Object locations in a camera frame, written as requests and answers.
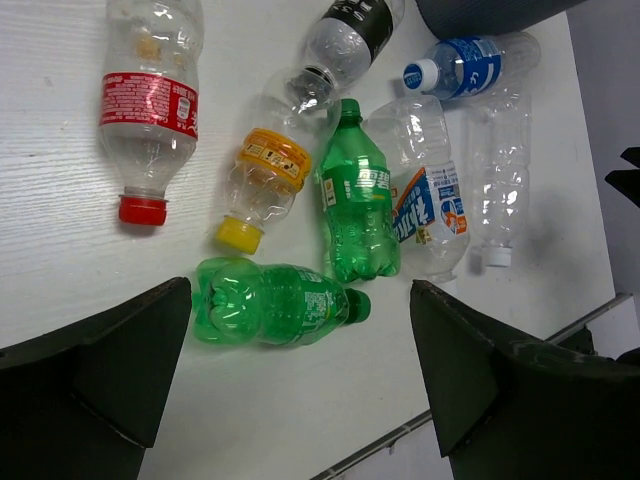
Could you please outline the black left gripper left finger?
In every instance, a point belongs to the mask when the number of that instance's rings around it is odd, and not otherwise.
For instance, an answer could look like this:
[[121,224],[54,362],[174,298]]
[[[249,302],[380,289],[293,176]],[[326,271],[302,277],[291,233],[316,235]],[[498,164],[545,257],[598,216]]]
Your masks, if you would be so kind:
[[1,351],[4,479],[135,479],[156,441],[191,313],[176,277]]

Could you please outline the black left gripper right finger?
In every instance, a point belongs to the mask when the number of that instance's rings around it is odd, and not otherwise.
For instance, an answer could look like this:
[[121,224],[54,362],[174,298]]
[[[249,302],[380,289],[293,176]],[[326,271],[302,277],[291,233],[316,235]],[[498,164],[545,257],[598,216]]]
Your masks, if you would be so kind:
[[585,355],[423,280],[410,317],[440,453],[457,479],[635,479],[639,353]]

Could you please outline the clear bottle blue orange label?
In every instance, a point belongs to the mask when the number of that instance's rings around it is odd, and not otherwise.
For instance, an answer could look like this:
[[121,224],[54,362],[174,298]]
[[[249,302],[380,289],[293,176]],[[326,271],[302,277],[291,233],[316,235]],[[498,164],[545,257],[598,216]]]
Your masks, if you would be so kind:
[[470,234],[440,101],[433,96],[394,100],[375,110],[364,129],[390,170],[402,273],[455,293],[454,269]]

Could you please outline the clear unlabelled bottle white cap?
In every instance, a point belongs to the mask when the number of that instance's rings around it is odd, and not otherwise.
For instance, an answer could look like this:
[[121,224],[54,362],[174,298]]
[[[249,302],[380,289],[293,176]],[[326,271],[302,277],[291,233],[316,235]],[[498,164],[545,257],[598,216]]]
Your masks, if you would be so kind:
[[467,117],[470,206],[483,264],[511,265],[530,201],[531,97],[502,98]]

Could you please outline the clear bottle red label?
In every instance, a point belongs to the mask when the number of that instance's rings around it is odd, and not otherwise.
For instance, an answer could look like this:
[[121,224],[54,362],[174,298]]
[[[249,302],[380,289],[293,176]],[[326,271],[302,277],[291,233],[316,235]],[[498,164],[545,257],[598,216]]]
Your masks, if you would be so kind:
[[204,18],[198,1],[109,1],[99,134],[123,184],[119,219],[159,227],[196,150]]

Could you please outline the clear bottle yellow label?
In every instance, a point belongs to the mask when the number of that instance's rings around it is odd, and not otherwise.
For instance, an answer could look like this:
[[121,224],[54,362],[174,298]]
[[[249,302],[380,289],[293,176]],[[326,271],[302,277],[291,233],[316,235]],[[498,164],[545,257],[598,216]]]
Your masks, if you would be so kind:
[[215,239],[254,254],[267,227],[289,214],[311,166],[310,153],[291,138],[270,129],[252,129],[225,183],[227,211]]

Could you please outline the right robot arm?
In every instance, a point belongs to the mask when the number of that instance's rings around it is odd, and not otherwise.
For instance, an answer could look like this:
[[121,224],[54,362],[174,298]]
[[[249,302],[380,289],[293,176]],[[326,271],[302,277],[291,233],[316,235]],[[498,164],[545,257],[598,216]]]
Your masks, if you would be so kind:
[[605,182],[636,207],[640,207],[640,147],[629,147],[620,157],[634,166],[634,169],[611,171],[606,175]]

